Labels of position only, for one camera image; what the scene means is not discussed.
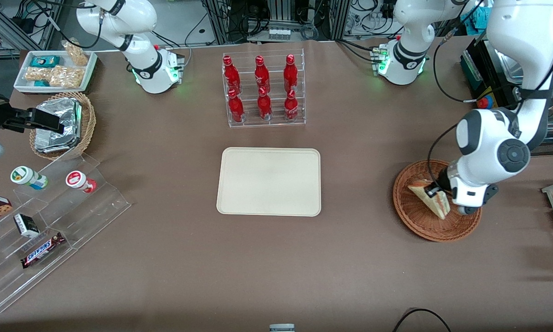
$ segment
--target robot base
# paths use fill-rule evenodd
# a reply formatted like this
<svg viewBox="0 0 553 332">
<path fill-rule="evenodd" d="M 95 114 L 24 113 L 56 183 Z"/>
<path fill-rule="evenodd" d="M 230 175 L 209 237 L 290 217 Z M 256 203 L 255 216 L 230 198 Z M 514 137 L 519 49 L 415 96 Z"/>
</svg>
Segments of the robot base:
<svg viewBox="0 0 553 332">
<path fill-rule="evenodd" d="M 167 50 L 158 52 L 162 55 L 162 65 L 151 78 L 139 77 L 133 70 L 137 83 L 149 93 L 162 93 L 173 85 L 182 83 L 184 58 L 178 58 L 175 53 Z"/>
<path fill-rule="evenodd" d="M 403 65 L 395 59 L 393 47 L 397 40 L 391 40 L 387 44 L 379 45 L 378 49 L 371 51 L 373 61 L 373 73 L 375 76 L 385 77 L 389 82 L 397 85 L 407 85 L 416 80 L 416 77 L 424 70 L 426 59 L 422 60 L 419 67 L 405 69 Z"/>
</svg>

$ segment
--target yogurt bottle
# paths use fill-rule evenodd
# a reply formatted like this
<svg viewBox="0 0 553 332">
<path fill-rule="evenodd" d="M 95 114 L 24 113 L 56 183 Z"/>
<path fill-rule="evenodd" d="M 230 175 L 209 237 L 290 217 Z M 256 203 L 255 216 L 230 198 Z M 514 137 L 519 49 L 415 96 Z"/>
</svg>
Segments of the yogurt bottle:
<svg viewBox="0 0 553 332">
<path fill-rule="evenodd" d="M 10 179 L 13 183 L 27 185 L 33 189 L 40 190 L 47 186 L 49 180 L 46 176 L 34 172 L 27 166 L 18 166 L 12 171 Z"/>
<path fill-rule="evenodd" d="M 86 174 L 79 171 L 69 173 L 65 178 L 65 183 L 74 189 L 83 190 L 87 194 L 94 191 L 97 187 L 97 183 L 93 179 L 90 179 Z"/>
</svg>

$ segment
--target aluminum foil package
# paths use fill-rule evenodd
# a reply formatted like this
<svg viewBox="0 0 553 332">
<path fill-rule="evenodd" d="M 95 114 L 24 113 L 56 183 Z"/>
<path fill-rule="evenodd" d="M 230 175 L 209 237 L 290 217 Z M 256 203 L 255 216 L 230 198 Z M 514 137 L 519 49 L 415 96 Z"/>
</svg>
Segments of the aluminum foil package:
<svg viewBox="0 0 553 332">
<path fill-rule="evenodd" d="M 39 153 L 69 150 L 80 142 L 82 133 L 82 105 L 75 98 L 59 98 L 45 101 L 36 108 L 57 115 L 63 134 L 50 130 L 36 130 L 34 147 Z"/>
</svg>

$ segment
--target white plastic tray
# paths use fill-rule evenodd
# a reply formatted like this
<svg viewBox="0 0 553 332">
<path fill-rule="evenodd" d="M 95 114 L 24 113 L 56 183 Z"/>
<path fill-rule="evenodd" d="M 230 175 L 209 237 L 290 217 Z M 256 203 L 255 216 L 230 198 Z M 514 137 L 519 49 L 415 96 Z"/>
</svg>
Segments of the white plastic tray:
<svg viewBox="0 0 553 332">
<path fill-rule="evenodd" d="M 321 211 L 316 149 L 227 148 L 217 210 L 223 214 L 315 217 Z"/>
<path fill-rule="evenodd" d="M 24 63 L 22 64 L 22 68 L 18 72 L 16 81 L 14 82 L 14 88 L 19 92 L 23 92 L 23 93 L 61 93 L 61 92 L 85 91 L 88 87 L 88 83 L 90 82 L 91 74 L 94 71 L 94 67 L 98 59 L 98 55 L 96 55 L 95 52 L 92 52 L 92 51 L 84 51 L 84 53 L 86 53 L 88 57 L 88 64 L 86 65 L 86 74 L 84 75 L 82 84 L 80 84 L 80 87 L 78 89 L 67 89 L 59 86 L 34 86 L 34 81 L 28 82 L 27 80 L 24 79 L 24 73 L 26 73 L 26 69 L 30 66 L 32 58 L 34 57 L 41 57 L 45 55 L 58 55 L 61 58 L 59 61 L 59 65 L 68 65 L 70 67 L 76 67 L 76 65 L 69 57 L 69 55 L 67 55 L 67 51 L 30 51 L 28 52 L 28 54 L 26 55 L 26 58 L 24 59 Z"/>
</svg>

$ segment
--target snickers bar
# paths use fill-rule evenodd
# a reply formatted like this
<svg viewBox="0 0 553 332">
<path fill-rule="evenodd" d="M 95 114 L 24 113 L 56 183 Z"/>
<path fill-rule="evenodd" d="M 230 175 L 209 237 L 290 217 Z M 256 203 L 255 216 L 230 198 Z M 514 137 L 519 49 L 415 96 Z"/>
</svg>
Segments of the snickers bar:
<svg viewBox="0 0 553 332">
<path fill-rule="evenodd" d="M 18 213 L 14 216 L 14 221 L 16 221 L 16 227 L 18 228 L 20 235 L 30 237 L 32 239 L 40 234 L 38 227 L 31 217 Z"/>
<path fill-rule="evenodd" d="M 26 269 L 27 267 L 30 267 L 35 262 L 39 261 L 41 258 L 46 256 L 49 252 L 51 252 L 57 245 L 60 243 L 65 242 L 65 239 L 61 235 L 61 233 L 57 233 L 57 235 L 50 238 L 48 241 L 43 243 L 40 247 L 36 248 L 33 252 L 30 253 L 30 255 L 26 256 L 26 258 L 23 258 L 20 260 L 22 263 L 23 269 Z"/>
</svg>

